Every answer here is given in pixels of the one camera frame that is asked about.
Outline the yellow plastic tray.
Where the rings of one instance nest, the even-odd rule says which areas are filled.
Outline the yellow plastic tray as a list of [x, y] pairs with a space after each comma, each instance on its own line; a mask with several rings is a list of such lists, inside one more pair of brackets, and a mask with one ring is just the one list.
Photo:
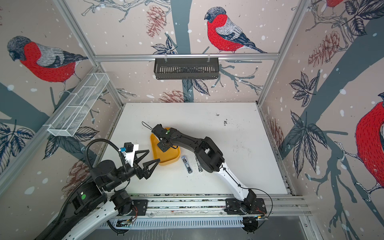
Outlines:
[[170, 148], [166, 152], [162, 152], [158, 147], [158, 143], [160, 142], [158, 138], [152, 133], [150, 136], [152, 153], [154, 159], [160, 159], [159, 165], [166, 166], [172, 163], [177, 162], [181, 157], [181, 149], [180, 148]]

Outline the aluminium top crossbar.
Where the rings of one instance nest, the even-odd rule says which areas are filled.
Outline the aluminium top crossbar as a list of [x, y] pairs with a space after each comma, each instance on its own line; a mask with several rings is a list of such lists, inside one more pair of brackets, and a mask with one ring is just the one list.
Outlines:
[[278, 53], [240, 53], [240, 54], [176, 54], [176, 55], [95, 55], [94, 59], [98, 63], [103, 62], [150, 62], [155, 59], [187, 59], [187, 58], [218, 58], [219, 60], [245, 60], [245, 61], [261, 61], [261, 60], [278, 60]]

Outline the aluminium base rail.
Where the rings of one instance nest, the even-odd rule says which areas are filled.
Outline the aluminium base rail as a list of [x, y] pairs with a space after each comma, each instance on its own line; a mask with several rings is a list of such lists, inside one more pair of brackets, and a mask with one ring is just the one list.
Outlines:
[[131, 197], [130, 211], [120, 214], [115, 204], [107, 201], [81, 219], [69, 236], [77, 239], [107, 226], [121, 230], [167, 228], [214, 228], [261, 226], [270, 217], [311, 216], [304, 198], [290, 195], [261, 195], [255, 202], [255, 210], [247, 214], [240, 203], [230, 195], [210, 196], [150, 196]]

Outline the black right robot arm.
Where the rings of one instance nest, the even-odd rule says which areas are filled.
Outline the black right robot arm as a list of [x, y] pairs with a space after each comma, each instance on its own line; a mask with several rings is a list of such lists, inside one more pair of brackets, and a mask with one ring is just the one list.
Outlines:
[[225, 162], [222, 151], [211, 138], [194, 138], [174, 128], [167, 130], [161, 124], [152, 128], [152, 133], [159, 140], [158, 147], [162, 152], [171, 147], [181, 147], [193, 152], [203, 170], [218, 175], [229, 186], [235, 197], [235, 205], [228, 204], [225, 212], [245, 215], [259, 211], [256, 193], [234, 175]]

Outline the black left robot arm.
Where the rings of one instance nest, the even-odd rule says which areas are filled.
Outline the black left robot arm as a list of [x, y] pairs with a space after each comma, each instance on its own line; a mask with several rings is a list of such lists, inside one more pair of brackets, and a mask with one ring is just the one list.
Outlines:
[[[117, 151], [122, 166], [116, 168], [112, 160], [100, 162], [93, 167], [89, 158], [91, 145], [103, 142]], [[133, 215], [135, 221], [140, 213], [145, 213], [146, 204], [132, 200], [125, 189], [115, 190], [120, 184], [131, 181], [133, 176], [138, 179], [148, 179], [160, 159], [143, 163], [139, 162], [149, 154], [149, 150], [134, 150], [132, 143], [125, 143], [118, 148], [106, 139], [95, 139], [89, 142], [85, 149], [86, 163], [89, 165], [89, 176], [80, 183], [65, 200], [58, 216], [37, 236], [38, 240], [61, 240], [82, 219], [92, 213], [100, 204], [112, 204], [113, 213], [121, 216]]]

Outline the light blue stapler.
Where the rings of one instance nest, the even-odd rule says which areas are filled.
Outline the light blue stapler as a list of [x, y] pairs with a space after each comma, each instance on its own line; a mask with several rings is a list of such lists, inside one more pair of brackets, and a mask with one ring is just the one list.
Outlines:
[[184, 163], [188, 173], [191, 174], [193, 172], [193, 170], [192, 170], [192, 168], [191, 168], [191, 166], [189, 164], [189, 161], [188, 161], [187, 157], [186, 156], [182, 156], [181, 159], [182, 159], [182, 161], [183, 161], [183, 163]]

